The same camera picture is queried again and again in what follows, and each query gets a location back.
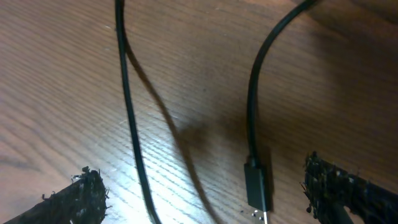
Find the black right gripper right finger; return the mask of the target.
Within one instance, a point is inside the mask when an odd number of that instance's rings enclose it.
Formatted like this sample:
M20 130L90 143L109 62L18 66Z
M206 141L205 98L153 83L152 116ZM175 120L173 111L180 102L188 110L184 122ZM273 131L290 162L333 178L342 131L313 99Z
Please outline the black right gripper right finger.
M364 223L397 224L397 194L330 164L312 152L301 184L307 213L320 223L352 223L345 208Z

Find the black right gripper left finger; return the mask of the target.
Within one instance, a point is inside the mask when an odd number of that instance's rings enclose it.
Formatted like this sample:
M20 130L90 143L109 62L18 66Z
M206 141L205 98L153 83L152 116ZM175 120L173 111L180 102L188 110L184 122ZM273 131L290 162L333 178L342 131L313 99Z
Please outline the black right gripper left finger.
M101 172L86 166L73 176L71 185L48 198L42 196L42 202L5 224L101 224L108 192Z

